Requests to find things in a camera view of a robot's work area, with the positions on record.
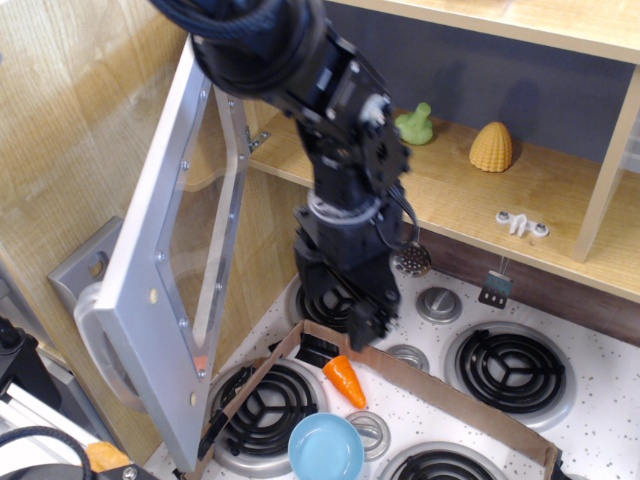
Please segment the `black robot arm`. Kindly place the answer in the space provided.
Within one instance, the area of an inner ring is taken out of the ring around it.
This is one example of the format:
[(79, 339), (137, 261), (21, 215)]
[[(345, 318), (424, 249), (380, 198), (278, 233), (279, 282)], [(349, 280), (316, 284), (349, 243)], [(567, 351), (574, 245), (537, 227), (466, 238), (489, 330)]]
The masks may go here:
[(415, 213), (400, 178), (410, 150), (383, 79), (332, 28), (320, 1), (160, 1), (191, 37), (197, 65), (222, 91), (279, 109), (297, 128), (314, 185), (295, 259), (305, 296), (340, 287), (352, 299), (354, 350), (382, 338), (401, 296), (391, 271)]

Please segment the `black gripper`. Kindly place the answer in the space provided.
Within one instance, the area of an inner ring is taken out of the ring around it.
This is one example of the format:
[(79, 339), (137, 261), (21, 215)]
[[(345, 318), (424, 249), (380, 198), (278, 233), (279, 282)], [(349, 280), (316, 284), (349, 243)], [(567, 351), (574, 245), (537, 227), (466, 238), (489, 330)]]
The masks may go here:
[(347, 333), (352, 350), (384, 339), (398, 315), (400, 293), (389, 265), (391, 248), (381, 233), (397, 234), (398, 219), (336, 225), (309, 209), (298, 209), (295, 261), (305, 292), (313, 299), (342, 286), (354, 299)]

